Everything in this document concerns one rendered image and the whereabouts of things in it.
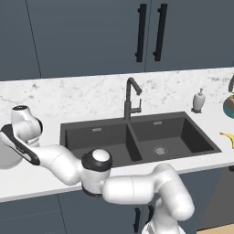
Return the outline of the black sink faucet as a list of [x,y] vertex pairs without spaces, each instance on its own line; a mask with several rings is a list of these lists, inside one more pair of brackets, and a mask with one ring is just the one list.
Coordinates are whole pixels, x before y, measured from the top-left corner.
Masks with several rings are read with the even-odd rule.
[[123,118],[125,121],[131,120],[132,113],[139,113],[142,111],[142,101],[139,101],[139,106],[137,108],[132,107],[131,102],[131,88],[134,88],[136,95],[140,96],[143,92],[140,86],[137,84],[134,78],[130,77],[126,83],[126,98],[124,102],[124,115]]

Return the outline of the black double sink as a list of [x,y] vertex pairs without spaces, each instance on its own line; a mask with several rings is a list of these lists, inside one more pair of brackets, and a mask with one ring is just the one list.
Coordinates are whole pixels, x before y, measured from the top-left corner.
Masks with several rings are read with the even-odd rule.
[[77,158],[104,149],[112,165],[122,167],[215,154],[220,149],[185,112],[67,122],[60,125],[59,143]]

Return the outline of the yellow banana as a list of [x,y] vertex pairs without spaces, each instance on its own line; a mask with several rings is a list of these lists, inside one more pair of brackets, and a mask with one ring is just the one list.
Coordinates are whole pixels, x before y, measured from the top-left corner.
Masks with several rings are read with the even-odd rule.
[[227,137],[230,139],[230,141],[231,141],[232,149],[234,149],[234,134],[231,134],[231,133],[223,133],[223,132],[220,132],[219,134],[220,134],[220,135],[227,136]]

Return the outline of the white soap dispenser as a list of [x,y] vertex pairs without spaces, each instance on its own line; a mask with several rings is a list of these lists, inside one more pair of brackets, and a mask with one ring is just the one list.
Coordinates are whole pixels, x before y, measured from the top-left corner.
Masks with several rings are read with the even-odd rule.
[[206,99],[206,96],[203,93],[203,89],[200,89],[200,91],[194,95],[193,107],[191,111],[195,113],[201,113],[201,109],[205,103],[205,99]]

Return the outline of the blue-grey base cupboard door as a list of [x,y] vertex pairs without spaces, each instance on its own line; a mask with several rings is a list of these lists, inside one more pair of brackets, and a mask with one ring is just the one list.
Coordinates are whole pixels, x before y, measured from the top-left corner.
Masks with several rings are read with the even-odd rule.
[[133,231],[136,207],[141,205],[116,205],[102,197],[90,197],[83,191],[58,195],[67,234],[140,234]]
[[186,234],[197,234],[197,231],[200,229],[202,214],[207,208],[219,176],[219,169],[210,169],[180,175],[180,178],[186,186],[195,205],[194,215],[190,219],[179,223]]

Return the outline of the teal and brown kettle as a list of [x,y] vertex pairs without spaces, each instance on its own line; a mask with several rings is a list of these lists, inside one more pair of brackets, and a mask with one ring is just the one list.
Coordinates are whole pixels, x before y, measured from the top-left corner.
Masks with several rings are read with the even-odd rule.
[[223,102],[223,112],[229,117],[234,119],[234,75],[229,82],[229,92],[231,93]]

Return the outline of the blue-grey drawer front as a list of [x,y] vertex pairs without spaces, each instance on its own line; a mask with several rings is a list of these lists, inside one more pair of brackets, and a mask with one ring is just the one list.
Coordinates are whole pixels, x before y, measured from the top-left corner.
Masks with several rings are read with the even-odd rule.
[[0,203],[0,234],[66,234],[58,197]]

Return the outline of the dark grey appliance front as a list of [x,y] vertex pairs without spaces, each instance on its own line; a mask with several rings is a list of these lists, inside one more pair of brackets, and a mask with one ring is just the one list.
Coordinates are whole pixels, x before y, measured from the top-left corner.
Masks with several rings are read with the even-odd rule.
[[200,229],[211,229],[234,223],[234,171],[221,169],[215,190],[201,217]]

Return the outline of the wide blue-grey wall cupboard door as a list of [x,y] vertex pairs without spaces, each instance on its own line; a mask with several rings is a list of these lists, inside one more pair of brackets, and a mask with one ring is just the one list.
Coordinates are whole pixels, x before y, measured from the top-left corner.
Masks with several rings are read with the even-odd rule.
[[[140,4],[147,4],[137,62]],[[44,78],[143,72],[151,0],[27,0]]]

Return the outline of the narrow blue-grey wall cupboard door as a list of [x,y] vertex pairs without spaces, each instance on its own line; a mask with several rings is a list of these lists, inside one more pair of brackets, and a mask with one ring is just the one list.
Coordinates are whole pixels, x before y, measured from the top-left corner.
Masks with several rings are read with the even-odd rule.
[[0,0],[0,80],[39,77],[26,0]]

